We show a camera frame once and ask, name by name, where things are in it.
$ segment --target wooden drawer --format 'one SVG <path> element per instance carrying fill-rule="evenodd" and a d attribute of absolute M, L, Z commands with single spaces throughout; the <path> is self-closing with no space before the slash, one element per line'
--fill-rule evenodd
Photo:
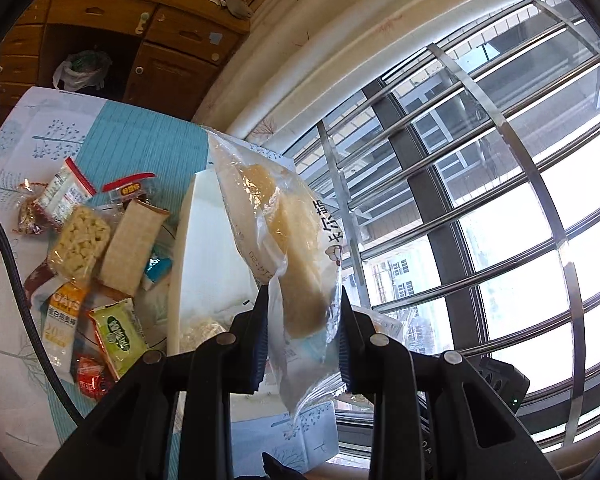
<path fill-rule="evenodd" d="M 51 0 L 33 0 L 33 3 L 22 13 L 16 25 L 45 23 L 46 12 L 49 10 L 50 3 Z"/>
<path fill-rule="evenodd" d="M 218 69 L 146 41 L 126 83 L 125 103 L 190 120 Z"/>
<path fill-rule="evenodd" d="M 0 106 L 15 106 L 24 92 L 32 86 L 22 83 L 0 83 Z"/>
<path fill-rule="evenodd" d="M 3 56 L 37 56 L 44 25 L 15 25 L 2 40 Z"/>
<path fill-rule="evenodd" d="M 240 36 L 221 25 L 171 7 L 158 7 L 146 38 L 219 65 Z"/>
<path fill-rule="evenodd" d="M 46 22 L 141 36 L 154 10 L 154 3 L 142 0 L 52 0 Z"/>
<path fill-rule="evenodd" d="M 38 56 L 0 56 L 0 81 L 35 84 Z"/>

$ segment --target green oval label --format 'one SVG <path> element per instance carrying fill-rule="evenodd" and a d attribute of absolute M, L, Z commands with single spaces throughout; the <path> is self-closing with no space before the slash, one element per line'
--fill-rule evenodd
<path fill-rule="evenodd" d="M 125 329 L 122 328 L 120 322 L 113 316 L 107 317 L 107 327 L 109 329 L 109 335 L 107 335 L 107 341 L 115 343 L 118 348 L 122 351 L 129 351 L 129 338 L 126 336 Z"/>

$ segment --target trash bag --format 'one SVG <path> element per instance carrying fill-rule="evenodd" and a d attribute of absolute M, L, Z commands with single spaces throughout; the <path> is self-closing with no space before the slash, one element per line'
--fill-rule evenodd
<path fill-rule="evenodd" d="M 97 90 L 104 88 L 104 78 L 111 66 L 111 58 L 106 52 L 83 50 L 71 54 L 64 60 L 53 76 L 54 87 L 64 81 L 64 90 L 77 92 L 85 86 L 95 86 Z"/>

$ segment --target black cable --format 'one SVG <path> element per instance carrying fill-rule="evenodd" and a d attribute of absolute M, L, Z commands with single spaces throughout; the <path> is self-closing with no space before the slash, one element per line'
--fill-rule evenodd
<path fill-rule="evenodd" d="M 70 399 L 64 387 L 62 387 L 62 383 L 56 374 L 56 370 L 49 361 L 49 357 L 46 355 L 45 348 L 42 346 L 42 341 L 40 341 L 38 329 L 36 328 L 36 324 L 33 322 L 31 312 L 29 311 L 27 297 L 25 296 L 24 288 L 22 286 L 22 282 L 20 281 L 20 275 L 18 273 L 18 267 L 16 266 L 16 260 L 13 257 L 13 251 L 11 251 L 9 239 L 7 238 L 7 235 L 4 232 L 1 224 L 0 254 L 2 254 L 4 267 L 7 269 L 7 275 L 9 277 L 9 282 L 11 283 L 11 290 L 13 291 L 13 297 L 16 300 L 20 317 L 22 318 L 22 323 L 24 324 L 24 329 L 27 331 L 27 336 L 29 336 L 29 340 L 33 346 L 33 351 L 36 353 L 38 361 L 40 362 L 40 366 L 42 367 L 42 371 L 45 373 L 46 379 L 49 381 L 49 384 L 51 384 L 51 387 L 56 393 L 56 396 L 58 396 L 58 399 L 64 406 L 66 412 L 76 424 L 80 424 L 84 420 L 84 417 L 80 414 L 78 408 L 75 407 L 75 404 Z"/>

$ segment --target white plastic bag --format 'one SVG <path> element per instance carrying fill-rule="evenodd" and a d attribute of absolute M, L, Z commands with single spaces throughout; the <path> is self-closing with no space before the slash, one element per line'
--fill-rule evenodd
<path fill-rule="evenodd" d="M 338 223 L 294 172 L 209 133 L 209 150 L 238 251 L 269 283 L 269 361 L 294 416 L 345 389 L 338 370 Z"/>
<path fill-rule="evenodd" d="M 97 90 L 104 88 L 104 78 L 111 66 L 111 58 L 105 52 L 83 50 L 71 54 L 63 61 L 53 75 L 54 87 L 64 81 L 64 90 L 77 92 L 85 86 L 95 86 Z"/>

